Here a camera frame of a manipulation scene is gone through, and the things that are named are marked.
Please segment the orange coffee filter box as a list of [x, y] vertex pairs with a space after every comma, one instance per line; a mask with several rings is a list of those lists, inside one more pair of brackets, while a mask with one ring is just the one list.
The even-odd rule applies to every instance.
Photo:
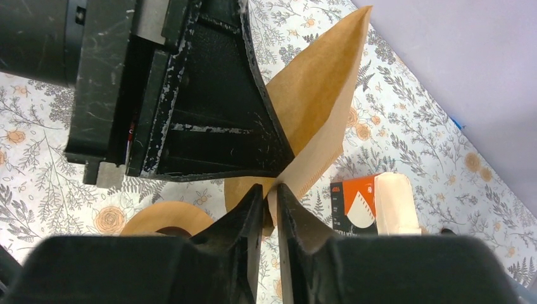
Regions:
[[332, 227], [344, 236], [421, 235], [409, 178], [385, 172], [330, 185]]

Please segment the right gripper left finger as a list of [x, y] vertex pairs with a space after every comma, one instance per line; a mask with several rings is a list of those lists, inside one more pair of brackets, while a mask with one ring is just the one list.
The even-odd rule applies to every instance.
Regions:
[[2, 303], [254, 303], [263, 224], [255, 184], [197, 235], [55, 236], [30, 254]]

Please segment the wooden ring holder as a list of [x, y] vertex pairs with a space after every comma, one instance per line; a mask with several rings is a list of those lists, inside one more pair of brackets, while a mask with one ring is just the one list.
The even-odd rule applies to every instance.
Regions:
[[205, 230], [214, 220], [203, 209], [181, 201], [162, 201], [144, 208], [124, 226], [121, 236], [184, 236]]

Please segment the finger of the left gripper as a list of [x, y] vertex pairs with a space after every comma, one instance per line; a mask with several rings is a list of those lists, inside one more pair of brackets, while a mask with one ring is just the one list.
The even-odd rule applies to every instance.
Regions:
[[246, 1], [143, 1], [151, 61], [131, 177], [275, 177], [294, 159], [258, 67]]

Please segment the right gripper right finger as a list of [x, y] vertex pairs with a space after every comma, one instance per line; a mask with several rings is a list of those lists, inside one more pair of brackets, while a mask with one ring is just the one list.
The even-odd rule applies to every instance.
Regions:
[[284, 303], [517, 303], [503, 267], [466, 236], [345, 237], [277, 186]]

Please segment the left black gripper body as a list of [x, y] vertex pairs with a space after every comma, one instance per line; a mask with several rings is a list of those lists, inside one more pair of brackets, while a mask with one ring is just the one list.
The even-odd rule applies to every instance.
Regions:
[[191, 179], [164, 170], [164, 145], [200, 5], [1, 2], [1, 71], [74, 90], [64, 155], [85, 184]]

